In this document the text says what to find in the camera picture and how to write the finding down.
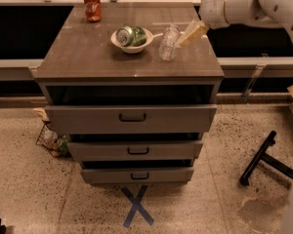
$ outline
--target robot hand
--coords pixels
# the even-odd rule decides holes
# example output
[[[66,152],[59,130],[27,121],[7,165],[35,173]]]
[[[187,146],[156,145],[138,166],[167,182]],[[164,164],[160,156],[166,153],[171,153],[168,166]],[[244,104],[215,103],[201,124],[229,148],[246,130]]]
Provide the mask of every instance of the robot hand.
[[[293,43],[293,0],[202,0],[199,14],[210,28],[234,23],[283,27]]]

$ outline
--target brown countertop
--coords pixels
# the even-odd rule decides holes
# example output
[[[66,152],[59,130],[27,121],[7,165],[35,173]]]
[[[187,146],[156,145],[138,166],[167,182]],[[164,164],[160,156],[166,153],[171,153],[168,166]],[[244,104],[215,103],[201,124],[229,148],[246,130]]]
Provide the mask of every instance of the brown countertop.
[[[174,79],[219,77],[224,73],[207,38],[181,48],[173,61],[158,55],[160,36],[139,54],[115,47],[111,34],[129,23],[162,33],[174,23],[183,31],[198,20],[191,3],[104,3],[100,22],[86,21],[83,8],[73,8],[35,78],[45,79]]]

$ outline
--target drawer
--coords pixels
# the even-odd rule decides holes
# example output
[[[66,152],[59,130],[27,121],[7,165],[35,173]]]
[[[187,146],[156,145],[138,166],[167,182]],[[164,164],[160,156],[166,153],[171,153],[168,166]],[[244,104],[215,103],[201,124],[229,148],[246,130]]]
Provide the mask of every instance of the drawer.
[[[169,106],[47,106],[58,134],[208,132],[216,104]]]
[[[92,169],[82,170],[86,183],[146,183],[188,182],[194,169],[189,168],[142,168],[142,169]]]
[[[203,142],[196,141],[157,141],[157,142],[70,142],[68,149],[74,161],[104,160],[172,160],[195,159]]]

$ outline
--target green can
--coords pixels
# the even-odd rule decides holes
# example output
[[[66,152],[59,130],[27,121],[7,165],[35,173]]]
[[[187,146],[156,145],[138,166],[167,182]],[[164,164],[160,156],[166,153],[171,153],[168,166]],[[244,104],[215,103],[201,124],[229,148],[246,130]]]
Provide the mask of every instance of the green can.
[[[117,30],[116,39],[123,47],[141,46],[147,41],[147,35],[141,27],[125,25]]]

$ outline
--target red can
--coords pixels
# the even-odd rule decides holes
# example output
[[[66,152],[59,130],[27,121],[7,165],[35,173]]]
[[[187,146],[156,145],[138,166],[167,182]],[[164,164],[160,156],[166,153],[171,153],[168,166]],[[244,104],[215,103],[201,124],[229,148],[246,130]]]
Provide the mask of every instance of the red can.
[[[101,0],[84,0],[84,3],[87,21],[101,20]]]

